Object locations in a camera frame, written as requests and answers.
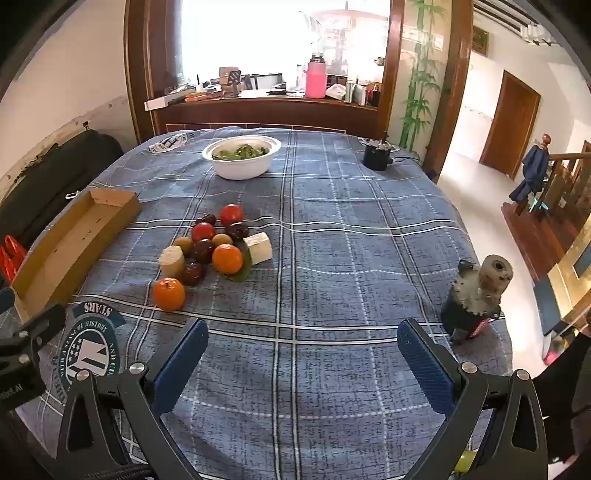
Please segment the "wooden door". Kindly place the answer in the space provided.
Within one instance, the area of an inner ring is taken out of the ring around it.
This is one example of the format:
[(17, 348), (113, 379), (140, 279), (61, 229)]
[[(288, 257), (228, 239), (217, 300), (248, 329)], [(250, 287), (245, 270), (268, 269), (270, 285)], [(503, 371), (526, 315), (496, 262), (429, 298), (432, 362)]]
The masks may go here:
[(507, 70), (480, 163), (512, 180), (521, 165), (536, 122), (541, 95)]

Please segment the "grey motor part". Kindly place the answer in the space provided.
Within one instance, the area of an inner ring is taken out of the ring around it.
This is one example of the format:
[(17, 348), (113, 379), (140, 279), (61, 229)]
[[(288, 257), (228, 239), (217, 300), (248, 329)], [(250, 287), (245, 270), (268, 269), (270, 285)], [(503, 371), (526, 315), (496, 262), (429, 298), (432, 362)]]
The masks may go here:
[(482, 264), (461, 260), (440, 319), (453, 343), (478, 336), (501, 316), (501, 299), (513, 279), (510, 262), (488, 255)]

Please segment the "dark red jujube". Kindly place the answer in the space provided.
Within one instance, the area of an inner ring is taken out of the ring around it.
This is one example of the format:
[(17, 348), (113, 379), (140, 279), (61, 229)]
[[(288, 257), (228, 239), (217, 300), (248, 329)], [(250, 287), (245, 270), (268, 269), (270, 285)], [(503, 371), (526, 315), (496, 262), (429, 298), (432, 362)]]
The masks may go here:
[(195, 222), (195, 224), (200, 224), (200, 223), (207, 223), (207, 224), (211, 224), (211, 226), (214, 226), (216, 224), (216, 217), (212, 213), (204, 214), (204, 215), (200, 216), (197, 219), (197, 221)]

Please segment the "white banana chunk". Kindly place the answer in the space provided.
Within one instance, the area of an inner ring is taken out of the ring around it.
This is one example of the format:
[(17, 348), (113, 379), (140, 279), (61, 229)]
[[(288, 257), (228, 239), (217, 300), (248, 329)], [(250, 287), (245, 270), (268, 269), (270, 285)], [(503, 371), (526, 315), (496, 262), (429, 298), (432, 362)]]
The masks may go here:
[(270, 244), (270, 237), (264, 232), (250, 235), (243, 239), (249, 252), (252, 265), (257, 265), (273, 258), (273, 247)]

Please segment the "white bowl with greens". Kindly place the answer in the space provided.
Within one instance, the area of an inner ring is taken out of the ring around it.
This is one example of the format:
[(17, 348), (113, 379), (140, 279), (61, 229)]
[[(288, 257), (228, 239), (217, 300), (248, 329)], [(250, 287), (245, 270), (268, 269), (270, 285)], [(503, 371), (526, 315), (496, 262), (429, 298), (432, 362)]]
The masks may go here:
[(263, 135), (240, 135), (209, 144), (201, 156), (225, 180), (249, 180), (266, 173), (281, 142)]

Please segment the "green leaf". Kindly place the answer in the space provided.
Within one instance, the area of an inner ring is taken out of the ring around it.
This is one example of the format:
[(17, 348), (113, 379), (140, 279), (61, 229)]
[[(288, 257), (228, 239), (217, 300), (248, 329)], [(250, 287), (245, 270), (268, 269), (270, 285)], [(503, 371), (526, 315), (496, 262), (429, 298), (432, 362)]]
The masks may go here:
[(250, 257), (249, 252), (243, 254), (243, 262), (242, 268), (238, 270), (235, 274), (223, 274), (222, 277), (228, 279), (232, 282), (242, 283), (245, 282), (247, 278), (249, 278), (250, 270), (252, 269), (252, 257)]

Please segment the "pink thermos bottle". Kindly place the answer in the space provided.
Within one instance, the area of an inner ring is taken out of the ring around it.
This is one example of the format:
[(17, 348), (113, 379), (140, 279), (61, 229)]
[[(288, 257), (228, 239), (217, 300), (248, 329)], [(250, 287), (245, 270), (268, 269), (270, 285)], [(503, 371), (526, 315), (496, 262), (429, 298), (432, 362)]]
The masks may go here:
[(324, 54), (315, 53), (308, 61), (308, 68), (305, 73), (304, 96), (311, 99), (322, 99), (327, 90), (327, 65), (325, 65)]

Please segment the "red plastic bag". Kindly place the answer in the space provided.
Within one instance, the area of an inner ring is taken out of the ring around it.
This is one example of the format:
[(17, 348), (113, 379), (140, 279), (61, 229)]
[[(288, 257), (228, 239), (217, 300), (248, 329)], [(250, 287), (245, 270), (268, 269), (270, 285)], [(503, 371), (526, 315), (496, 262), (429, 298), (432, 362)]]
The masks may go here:
[(1, 272), (11, 284), (25, 260), (27, 250), (11, 235), (6, 235), (0, 246)]

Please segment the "dark plum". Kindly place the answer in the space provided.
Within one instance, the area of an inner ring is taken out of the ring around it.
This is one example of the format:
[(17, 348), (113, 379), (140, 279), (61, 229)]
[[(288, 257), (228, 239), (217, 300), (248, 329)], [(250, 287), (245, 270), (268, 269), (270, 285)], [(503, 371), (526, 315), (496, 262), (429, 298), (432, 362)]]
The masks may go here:
[(196, 241), (193, 244), (193, 249), (191, 250), (191, 257), (193, 260), (199, 264), (209, 264), (211, 263), (213, 250), (215, 245), (208, 238), (202, 238)]

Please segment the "wooden cabinet counter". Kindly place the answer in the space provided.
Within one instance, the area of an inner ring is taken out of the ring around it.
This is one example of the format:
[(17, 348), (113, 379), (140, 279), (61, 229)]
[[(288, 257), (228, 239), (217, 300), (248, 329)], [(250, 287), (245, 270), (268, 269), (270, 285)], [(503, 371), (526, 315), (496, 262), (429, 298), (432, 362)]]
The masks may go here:
[(150, 117), (156, 134), (224, 126), (335, 131), (366, 138), (380, 138), (388, 131), (383, 108), (287, 96), (180, 102), (154, 110)]

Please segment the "brown longan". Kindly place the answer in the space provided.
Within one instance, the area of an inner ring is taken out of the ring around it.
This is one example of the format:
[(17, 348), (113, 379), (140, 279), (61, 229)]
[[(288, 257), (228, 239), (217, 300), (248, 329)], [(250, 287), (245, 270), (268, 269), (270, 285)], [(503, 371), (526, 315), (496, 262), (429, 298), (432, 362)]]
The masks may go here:
[(179, 247), (184, 256), (189, 256), (193, 249), (193, 241), (190, 237), (177, 237), (172, 245)]
[(228, 245), (232, 245), (233, 244), (233, 240), (231, 239), (230, 236), (228, 236), (228, 234), (216, 234), (212, 237), (211, 239), (212, 244), (217, 247), (219, 245), (224, 245), (224, 244), (228, 244)]

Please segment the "black mug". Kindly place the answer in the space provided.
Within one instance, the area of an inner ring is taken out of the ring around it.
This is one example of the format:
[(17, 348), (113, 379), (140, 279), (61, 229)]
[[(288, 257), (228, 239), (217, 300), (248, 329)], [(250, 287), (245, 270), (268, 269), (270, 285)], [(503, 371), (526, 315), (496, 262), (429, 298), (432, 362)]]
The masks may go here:
[(373, 171), (384, 171), (393, 164), (392, 153), (394, 146), (388, 141), (388, 132), (377, 139), (367, 138), (363, 151), (363, 166)]

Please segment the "blue plaid tablecloth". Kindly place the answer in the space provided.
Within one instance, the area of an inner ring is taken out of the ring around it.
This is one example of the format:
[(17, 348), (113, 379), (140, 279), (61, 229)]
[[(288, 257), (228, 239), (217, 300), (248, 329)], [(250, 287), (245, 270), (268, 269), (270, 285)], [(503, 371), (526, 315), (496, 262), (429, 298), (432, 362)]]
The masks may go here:
[[(117, 373), (147, 360), (192, 318), (208, 347), (164, 423), (206, 479), (396, 479), (442, 418), (400, 353), (397, 330), (417, 320), (449, 344), (440, 320), (458, 264), (476, 254), (444, 193), (405, 152), (382, 173), (363, 144), (339, 133), (273, 129), (270, 170), (217, 176), (202, 151), (235, 129), (186, 132), (124, 154), (99, 187), (134, 191), (142, 209), (103, 253), (75, 302), (107, 305), (116, 321), (65, 329), (41, 353), (45, 392), (20, 419), (57, 446), (65, 378), (86, 360)], [(273, 257), (240, 282), (208, 270), (176, 312), (152, 287), (160, 252), (229, 203)]]

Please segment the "wooden stair railing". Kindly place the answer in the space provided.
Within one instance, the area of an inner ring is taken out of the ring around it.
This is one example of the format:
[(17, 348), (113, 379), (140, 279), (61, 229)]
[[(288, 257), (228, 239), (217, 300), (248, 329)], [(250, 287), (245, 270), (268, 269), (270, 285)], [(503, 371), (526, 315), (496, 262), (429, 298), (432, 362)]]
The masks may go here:
[(501, 212), (532, 280), (549, 273), (590, 215), (590, 142), (581, 152), (552, 154), (542, 190)]

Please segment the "orange tangerine with leaf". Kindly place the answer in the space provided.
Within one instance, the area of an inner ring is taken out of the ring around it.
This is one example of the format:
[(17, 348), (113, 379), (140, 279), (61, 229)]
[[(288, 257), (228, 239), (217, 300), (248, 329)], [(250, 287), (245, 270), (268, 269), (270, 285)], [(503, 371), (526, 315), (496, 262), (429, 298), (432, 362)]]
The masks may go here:
[(212, 253), (214, 269), (223, 275), (235, 275), (243, 266), (242, 251), (230, 244), (218, 245)]

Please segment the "dark cherry front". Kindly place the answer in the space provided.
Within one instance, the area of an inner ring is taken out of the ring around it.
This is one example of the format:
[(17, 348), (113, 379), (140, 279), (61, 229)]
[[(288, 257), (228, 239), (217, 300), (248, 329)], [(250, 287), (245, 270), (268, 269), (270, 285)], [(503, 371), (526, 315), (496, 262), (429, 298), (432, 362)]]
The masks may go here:
[(204, 279), (205, 267), (197, 262), (186, 263), (180, 273), (179, 280), (183, 285), (193, 287)]

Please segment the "dark red fruit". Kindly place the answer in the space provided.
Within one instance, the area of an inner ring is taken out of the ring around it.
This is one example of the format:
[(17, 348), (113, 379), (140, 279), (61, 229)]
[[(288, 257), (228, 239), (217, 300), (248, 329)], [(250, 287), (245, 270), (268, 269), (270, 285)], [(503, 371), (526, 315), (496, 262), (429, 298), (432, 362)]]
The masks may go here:
[(249, 237), (249, 226), (245, 222), (235, 222), (225, 227), (225, 233), (233, 242), (239, 242)]

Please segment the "beige banana chunk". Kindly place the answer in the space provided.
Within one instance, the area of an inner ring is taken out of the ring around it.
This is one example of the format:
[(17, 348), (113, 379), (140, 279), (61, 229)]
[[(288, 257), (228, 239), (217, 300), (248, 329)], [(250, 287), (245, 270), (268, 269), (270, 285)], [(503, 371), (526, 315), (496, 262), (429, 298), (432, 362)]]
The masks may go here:
[(164, 248), (159, 255), (158, 263), (164, 277), (178, 278), (185, 265), (182, 249), (177, 245)]

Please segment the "red tomato small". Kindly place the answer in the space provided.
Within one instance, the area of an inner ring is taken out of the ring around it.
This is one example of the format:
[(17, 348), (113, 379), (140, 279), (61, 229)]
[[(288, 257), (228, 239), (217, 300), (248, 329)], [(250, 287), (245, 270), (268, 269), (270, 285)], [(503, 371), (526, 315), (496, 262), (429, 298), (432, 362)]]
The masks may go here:
[(191, 229), (191, 239), (193, 242), (198, 242), (202, 239), (211, 240), (215, 234), (214, 225), (208, 222), (199, 222)]

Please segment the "cardboard tray box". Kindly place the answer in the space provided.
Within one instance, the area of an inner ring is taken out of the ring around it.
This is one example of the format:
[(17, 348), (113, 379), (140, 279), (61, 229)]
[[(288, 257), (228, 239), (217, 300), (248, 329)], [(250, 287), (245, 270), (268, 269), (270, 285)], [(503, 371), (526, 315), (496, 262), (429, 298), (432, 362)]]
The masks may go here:
[(88, 190), (32, 247), (12, 282), (22, 323), (47, 305), (65, 306), (102, 253), (141, 210), (132, 191)]

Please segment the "black sofa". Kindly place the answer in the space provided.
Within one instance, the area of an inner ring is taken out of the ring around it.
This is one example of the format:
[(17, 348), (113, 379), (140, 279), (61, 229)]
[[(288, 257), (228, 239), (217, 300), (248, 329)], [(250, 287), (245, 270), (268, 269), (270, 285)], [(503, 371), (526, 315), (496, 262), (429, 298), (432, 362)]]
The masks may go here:
[(29, 248), (69, 203), (123, 154), (112, 136), (88, 129), (53, 145), (1, 202), (1, 235)]

